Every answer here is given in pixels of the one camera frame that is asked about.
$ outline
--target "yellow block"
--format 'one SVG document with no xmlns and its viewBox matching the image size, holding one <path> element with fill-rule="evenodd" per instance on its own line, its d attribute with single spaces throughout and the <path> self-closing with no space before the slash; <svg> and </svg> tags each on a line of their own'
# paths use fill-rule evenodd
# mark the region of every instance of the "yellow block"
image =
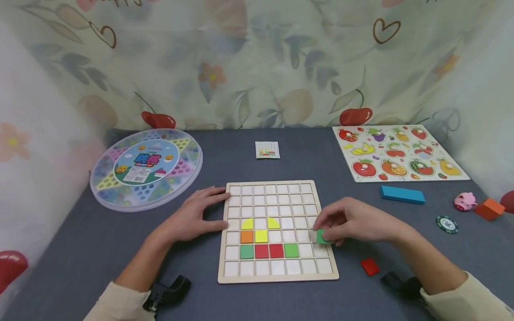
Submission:
<svg viewBox="0 0 514 321">
<path fill-rule="evenodd" d="M 279 229 L 280 228 L 280 224 L 274 218 L 268 217 L 268 228 L 269 229 Z"/>
<path fill-rule="evenodd" d="M 249 218 L 241 225 L 241 230 L 253 230 L 253 218 Z"/>
<path fill-rule="evenodd" d="M 255 232 L 255 243 L 267 243 L 268 242 L 268 231 L 257 230 Z"/>
</svg>

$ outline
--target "puzzle board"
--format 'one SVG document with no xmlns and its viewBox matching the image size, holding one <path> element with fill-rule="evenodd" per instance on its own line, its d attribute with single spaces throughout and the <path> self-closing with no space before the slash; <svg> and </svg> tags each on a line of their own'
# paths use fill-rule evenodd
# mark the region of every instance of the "puzzle board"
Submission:
<svg viewBox="0 0 514 321">
<path fill-rule="evenodd" d="M 357 183 L 470 179 L 422 125 L 332 128 Z"/>
<path fill-rule="evenodd" d="M 312 227 L 321 211 L 314 181 L 228 183 L 218 282 L 339 279 L 330 245 Z"/>
</svg>

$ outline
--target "red block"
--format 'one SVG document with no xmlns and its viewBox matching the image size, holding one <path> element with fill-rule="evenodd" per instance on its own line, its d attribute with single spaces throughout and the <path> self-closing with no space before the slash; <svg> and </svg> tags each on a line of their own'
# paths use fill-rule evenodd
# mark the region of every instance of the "red block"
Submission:
<svg viewBox="0 0 514 321">
<path fill-rule="evenodd" d="M 505 207 L 496 203 L 492 198 L 486 199 L 484 202 L 475 206 L 475 213 L 482 216 L 485 220 L 492 221 L 503 214 Z"/>
<path fill-rule="evenodd" d="M 259 244 L 255 246 L 255 258 L 268 258 L 268 245 Z"/>
<path fill-rule="evenodd" d="M 361 261 L 360 265 L 362 265 L 368 276 L 373 276 L 380 272 L 377 263 L 375 263 L 372 258 L 367 258 L 364 261 Z"/>
<path fill-rule="evenodd" d="M 282 244 L 270 244 L 269 245 L 269 256 L 271 258 L 284 257 L 284 247 L 282 246 Z"/>
</svg>

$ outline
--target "red round object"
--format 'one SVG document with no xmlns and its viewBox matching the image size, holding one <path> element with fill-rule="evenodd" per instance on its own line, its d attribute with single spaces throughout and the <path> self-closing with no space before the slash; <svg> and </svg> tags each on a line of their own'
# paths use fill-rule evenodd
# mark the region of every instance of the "red round object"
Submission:
<svg viewBox="0 0 514 321">
<path fill-rule="evenodd" d="M 514 191 L 510 191 L 500 200 L 500 204 L 505 206 L 505 211 L 507 213 L 514 214 Z"/>
</svg>

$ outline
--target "gray tabletop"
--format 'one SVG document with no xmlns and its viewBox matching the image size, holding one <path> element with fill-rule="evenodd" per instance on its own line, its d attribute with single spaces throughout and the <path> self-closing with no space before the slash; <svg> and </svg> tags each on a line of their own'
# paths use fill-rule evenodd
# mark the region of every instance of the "gray tabletop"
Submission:
<svg viewBox="0 0 514 321">
<path fill-rule="evenodd" d="M 204 165 L 193 185 L 172 202 L 141 213 L 117 213 L 102 207 L 89 187 L 57 232 L 4 320 L 82 320 L 109 281 L 116 278 L 145 237 L 173 213 L 192 191 L 227 182 L 303 180 L 316 182 L 322 206 L 352 196 L 406 221 L 462 269 L 471 272 L 505 303 L 514 306 L 514 228 L 505 217 L 487 222 L 473 212 L 453 209 L 461 192 L 484 193 L 472 181 L 390 184 L 423 191 L 425 205 L 380 198 L 380 183 L 353 182 L 330 128 L 192 131 L 204 151 Z M 281 159 L 255 159 L 255 141 L 278 141 Z M 448 215 L 458 234 L 435 223 Z M 222 219 L 223 207 L 206 212 Z M 159 282 L 177 275 L 193 286 L 177 307 L 158 320 L 430 320 L 419 303 L 404 303 L 386 291 L 380 277 L 395 271 L 412 274 L 385 243 L 347 241 L 334 248 L 337 281 L 220 285 L 217 283 L 221 235 L 202 236 L 176 245 L 167 256 Z M 372 257 L 380 274 L 368 277 L 360 261 Z"/>
</svg>

